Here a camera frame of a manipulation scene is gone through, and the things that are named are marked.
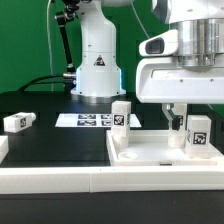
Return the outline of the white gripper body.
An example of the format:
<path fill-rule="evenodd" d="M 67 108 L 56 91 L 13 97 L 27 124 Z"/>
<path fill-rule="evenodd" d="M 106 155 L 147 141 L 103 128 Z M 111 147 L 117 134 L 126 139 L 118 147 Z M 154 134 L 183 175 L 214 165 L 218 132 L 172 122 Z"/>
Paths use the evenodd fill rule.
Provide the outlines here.
<path fill-rule="evenodd" d="M 174 56 L 178 31 L 143 41 L 136 70 L 136 96 L 142 103 L 224 104 L 224 53 L 213 66 L 181 67 Z"/>

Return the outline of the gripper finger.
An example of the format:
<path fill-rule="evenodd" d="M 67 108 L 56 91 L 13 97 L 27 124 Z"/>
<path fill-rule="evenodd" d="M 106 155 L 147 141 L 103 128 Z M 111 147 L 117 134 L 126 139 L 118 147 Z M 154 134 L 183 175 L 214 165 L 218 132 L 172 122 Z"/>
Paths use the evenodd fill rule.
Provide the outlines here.
<path fill-rule="evenodd" d="M 164 103 L 162 105 L 162 111 L 168 119 L 170 130 L 179 130 L 183 124 L 183 116 L 175 115 L 173 112 L 174 105 L 171 103 Z"/>

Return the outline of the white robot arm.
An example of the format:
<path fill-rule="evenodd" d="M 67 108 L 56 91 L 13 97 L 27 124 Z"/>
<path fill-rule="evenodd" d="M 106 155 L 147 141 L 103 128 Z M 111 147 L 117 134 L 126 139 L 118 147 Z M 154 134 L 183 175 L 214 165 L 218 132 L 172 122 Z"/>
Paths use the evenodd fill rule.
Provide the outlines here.
<path fill-rule="evenodd" d="M 79 4 L 82 63 L 74 97 L 106 102 L 122 95 L 116 65 L 116 28 L 102 8 L 133 0 L 93 0 Z M 143 41 L 136 71 L 142 103 L 161 103 L 175 126 L 174 104 L 224 104 L 224 0 L 152 0 L 152 12 L 169 30 Z"/>

